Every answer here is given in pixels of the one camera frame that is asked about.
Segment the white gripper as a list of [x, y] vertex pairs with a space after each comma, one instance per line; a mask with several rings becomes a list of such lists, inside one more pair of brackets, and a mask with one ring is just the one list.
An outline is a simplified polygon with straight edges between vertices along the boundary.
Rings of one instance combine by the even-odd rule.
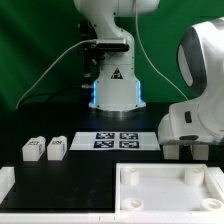
[[199, 116], [199, 100], [172, 104], [158, 126], [161, 145], [224, 145], [224, 124], [205, 124]]

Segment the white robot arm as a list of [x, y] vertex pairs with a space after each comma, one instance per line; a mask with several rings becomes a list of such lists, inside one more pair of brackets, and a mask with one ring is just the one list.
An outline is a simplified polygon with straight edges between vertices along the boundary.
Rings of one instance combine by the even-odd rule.
[[[93, 26], [94, 49], [103, 54], [89, 106], [102, 112], [129, 112], [145, 106], [134, 74], [134, 38], [116, 17], [153, 12], [160, 0], [73, 0]], [[181, 75], [197, 97], [169, 107], [158, 139], [169, 144], [224, 144], [224, 17], [187, 30], [178, 48]]]

